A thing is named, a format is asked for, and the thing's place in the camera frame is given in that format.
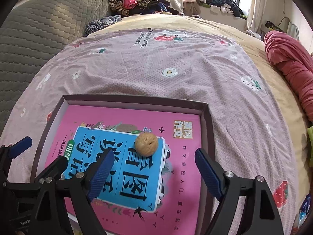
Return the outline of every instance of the blanket wrinkle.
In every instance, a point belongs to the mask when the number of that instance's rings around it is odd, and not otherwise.
[[[280,70],[313,121],[313,59],[301,43],[278,31],[265,35],[268,60]]]

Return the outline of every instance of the pink clothing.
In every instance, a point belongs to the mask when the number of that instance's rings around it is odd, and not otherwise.
[[[125,9],[132,9],[137,5],[137,1],[136,0],[123,0],[123,6]]]
[[[291,36],[271,31],[265,35],[265,52],[297,94],[302,108],[313,121],[313,59]]]

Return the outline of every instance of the book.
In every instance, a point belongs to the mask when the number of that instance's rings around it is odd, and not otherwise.
[[[142,132],[154,133],[151,157],[134,147]],[[195,233],[201,175],[194,152],[201,147],[199,115],[69,105],[45,166],[68,159],[62,178],[84,172],[104,149],[115,161],[98,198],[91,203],[103,228],[120,235]],[[75,214],[66,199],[68,212]]]

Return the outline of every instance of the gray quilted cover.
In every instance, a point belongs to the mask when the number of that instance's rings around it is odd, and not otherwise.
[[[108,9],[108,0],[30,0],[11,11],[0,28],[0,135],[41,67]]]

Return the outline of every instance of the bird silhouette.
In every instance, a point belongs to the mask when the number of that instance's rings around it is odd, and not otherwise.
[[[161,133],[165,131],[165,130],[163,130],[163,126],[161,126],[161,128],[159,128],[159,131],[160,131]]]
[[[140,206],[138,206],[138,208],[134,211],[134,215],[133,215],[133,216],[135,216],[135,214],[138,213],[138,216],[140,217],[140,219],[144,221],[145,219],[142,217],[141,211],[146,211],[146,210],[143,209],[143,208],[141,208]]]

